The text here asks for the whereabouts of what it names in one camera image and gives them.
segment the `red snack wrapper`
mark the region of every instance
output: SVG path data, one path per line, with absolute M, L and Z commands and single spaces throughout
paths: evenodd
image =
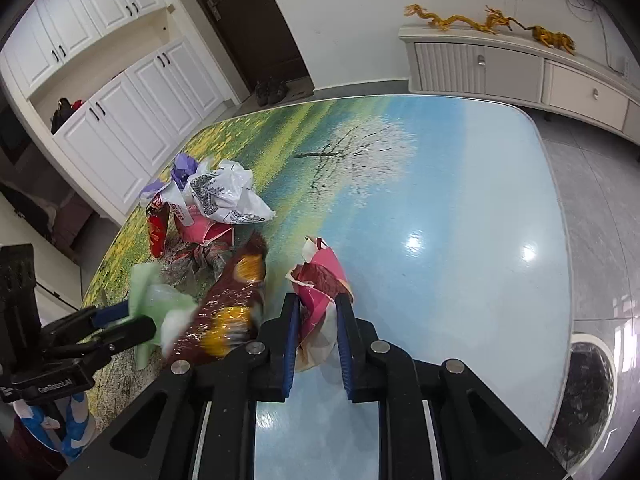
M 164 242 L 169 226 L 169 205 L 163 204 L 160 194 L 156 194 L 146 207 L 146 226 L 149 232 L 149 250 L 155 258 L 164 255 Z
M 185 360 L 199 365 L 223 358 L 257 335 L 262 322 L 262 284 L 267 243 L 256 231 L 226 263 L 222 275 L 174 342 L 167 363 Z

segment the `blue and white cloth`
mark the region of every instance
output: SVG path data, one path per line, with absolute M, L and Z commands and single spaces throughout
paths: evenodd
M 86 395 L 82 392 L 56 400 L 56 405 L 64 420 L 55 420 L 45 416 L 41 407 L 29 406 L 23 400 L 16 400 L 12 403 L 15 413 L 38 441 L 53 451 L 60 451 L 72 461 L 97 436 L 95 419 L 89 412 Z M 62 448 L 57 449 L 47 434 L 47 430 L 56 430 L 62 424 L 66 428 L 66 437 L 62 441 Z

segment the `tree painting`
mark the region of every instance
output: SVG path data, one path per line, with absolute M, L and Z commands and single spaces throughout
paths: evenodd
M 397 180 L 403 174 L 415 151 L 413 141 L 414 136 L 399 123 L 383 117 L 357 116 L 336 126 L 322 148 L 294 158 L 316 160 L 313 193 L 322 195 L 337 186 L 350 186 L 356 204 L 363 206 L 372 186 Z

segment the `dragon figurine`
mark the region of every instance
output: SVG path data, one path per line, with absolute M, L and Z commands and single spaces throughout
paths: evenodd
M 551 48 L 564 48 L 569 54 L 575 56 L 575 43 L 570 36 L 563 34 L 562 32 L 549 32 L 546 28 L 540 25 L 533 25 L 532 27 L 525 27 L 515 18 L 508 18 L 508 20 L 517 23 L 524 30 L 532 30 L 533 39 L 539 41 L 544 46 Z
M 406 6 L 404 8 L 404 15 L 412 16 L 413 14 L 417 14 L 420 18 L 424 20 L 431 20 L 429 22 L 429 25 L 431 27 L 438 27 L 440 30 L 447 30 L 450 27 L 451 23 L 453 22 L 465 22 L 467 25 L 470 25 L 475 30 L 480 30 L 481 32 L 488 32 L 489 34 L 497 34 L 497 32 L 493 30 L 493 28 L 496 25 L 506 25 L 507 27 L 511 28 L 509 25 L 510 18 L 505 17 L 501 10 L 492 9 L 490 7 L 487 7 L 485 10 L 486 12 L 488 12 L 488 15 L 486 17 L 486 21 L 484 22 L 484 24 L 475 22 L 474 20 L 466 16 L 461 16 L 460 14 L 454 14 L 453 16 L 450 16 L 446 20 L 443 20 L 440 16 L 438 16 L 434 12 L 427 12 L 426 9 L 423 9 L 418 4 Z
M 440 30 L 447 30 L 453 22 L 465 22 L 475 30 L 488 32 L 489 34 L 497 34 L 497 32 L 494 31 L 494 27 L 497 27 L 497 25 L 509 27 L 509 30 L 513 31 L 510 22 L 514 22 L 524 30 L 532 30 L 533 39 L 539 41 L 543 45 L 549 48 L 564 48 L 569 54 L 572 54 L 572 56 L 575 55 L 574 40 L 572 40 L 570 36 L 563 34 L 562 32 L 549 32 L 548 30 L 546 30 L 546 28 L 541 27 L 540 25 L 525 27 L 515 18 L 511 16 L 505 16 L 500 9 L 492 9 L 489 6 L 485 6 L 484 10 L 487 12 L 486 21 L 484 22 L 484 24 L 475 22 L 474 20 L 467 18 L 466 16 L 460 16 L 459 14 L 455 14 L 447 18 L 446 20 L 443 20 L 435 12 L 428 12 L 418 4 L 406 6 L 404 8 L 404 15 L 412 16 L 413 14 L 417 14 L 424 20 L 431 20 L 429 22 L 429 25 L 431 27 L 438 27 Z

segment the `white plastic bag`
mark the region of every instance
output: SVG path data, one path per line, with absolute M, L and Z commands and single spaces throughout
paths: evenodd
M 254 173 L 238 162 L 222 160 L 216 170 L 203 169 L 187 180 L 185 192 L 203 216 L 225 224 L 251 224 L 271 220 L 275 213 L 254 191 Z

